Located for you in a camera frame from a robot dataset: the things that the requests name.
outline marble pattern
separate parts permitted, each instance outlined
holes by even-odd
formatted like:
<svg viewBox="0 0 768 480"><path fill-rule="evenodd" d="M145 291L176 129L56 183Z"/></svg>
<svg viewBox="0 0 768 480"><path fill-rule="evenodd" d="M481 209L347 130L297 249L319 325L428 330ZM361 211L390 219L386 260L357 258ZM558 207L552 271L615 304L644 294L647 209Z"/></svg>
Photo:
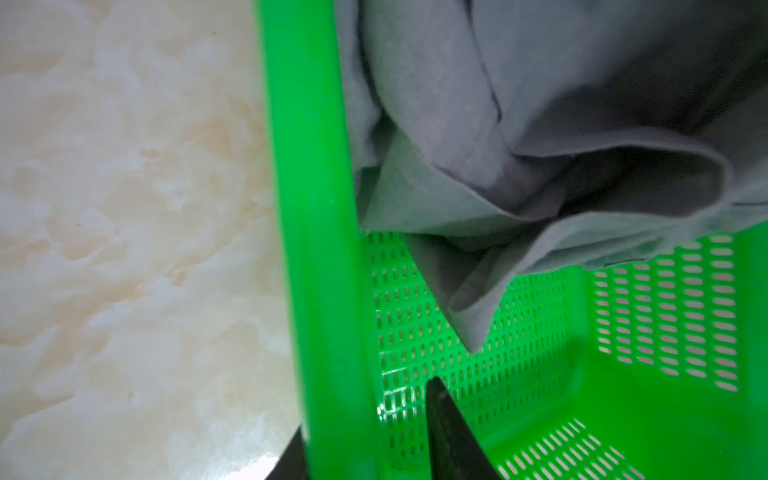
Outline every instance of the marble pattern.
<svg viewBox="0 0 768 480"><path fill-rule="evenodd" d="M251 8L0 2L0 478L263 478L298 425Z"/></svg>

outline clothing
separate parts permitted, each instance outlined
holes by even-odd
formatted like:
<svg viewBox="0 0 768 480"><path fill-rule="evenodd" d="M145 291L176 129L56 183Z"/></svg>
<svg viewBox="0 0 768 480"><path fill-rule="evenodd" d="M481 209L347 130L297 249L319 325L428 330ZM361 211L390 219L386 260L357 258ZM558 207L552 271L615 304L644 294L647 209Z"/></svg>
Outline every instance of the clothing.
<svg viewBox="0 0 768 480"><path fill-rule="evenodd" d="M480 350L516 275L768 218L768 4L337 0L361 225Z"/></svg>

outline basket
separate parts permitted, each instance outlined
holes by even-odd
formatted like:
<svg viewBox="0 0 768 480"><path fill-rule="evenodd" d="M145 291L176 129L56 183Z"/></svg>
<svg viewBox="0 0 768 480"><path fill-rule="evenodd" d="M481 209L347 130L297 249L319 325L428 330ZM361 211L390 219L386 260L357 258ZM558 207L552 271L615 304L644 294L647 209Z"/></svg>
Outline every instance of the basket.
<svg viewBox="0 0 768 480"><path fill-rule="evenodd" d="M330 0L257 4L311 478L430 478L440 377L501 478L763 478L768 224L521 276L469 355L396 233L356 221Z"/></svg>

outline gray garment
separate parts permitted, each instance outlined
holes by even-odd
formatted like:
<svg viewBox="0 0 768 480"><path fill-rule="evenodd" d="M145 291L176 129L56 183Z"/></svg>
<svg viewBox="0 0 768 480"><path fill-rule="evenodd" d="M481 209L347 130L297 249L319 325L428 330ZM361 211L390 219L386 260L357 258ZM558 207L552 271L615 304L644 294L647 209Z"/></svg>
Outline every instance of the gray garment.
<svg viewBox="0 0 768 480"><path fill-rule="evenodd" d="M758 0L336 0L358 208L480 350L516 275L768 218Z"/></svg>

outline laundry basket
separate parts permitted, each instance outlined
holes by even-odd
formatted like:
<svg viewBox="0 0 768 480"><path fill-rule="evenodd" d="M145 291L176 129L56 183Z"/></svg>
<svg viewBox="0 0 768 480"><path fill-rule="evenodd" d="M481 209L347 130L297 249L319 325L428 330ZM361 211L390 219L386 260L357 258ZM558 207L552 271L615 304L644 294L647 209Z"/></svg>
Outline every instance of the laundry basket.
<svg viewBox="0 0 768 480"><path fill-rule="evenodd" d="M313 480L429 478L425 384L502 478L765 478L768 226L509 286L470 355L396 233L356 222L330 0L257 3Z"/></svg>

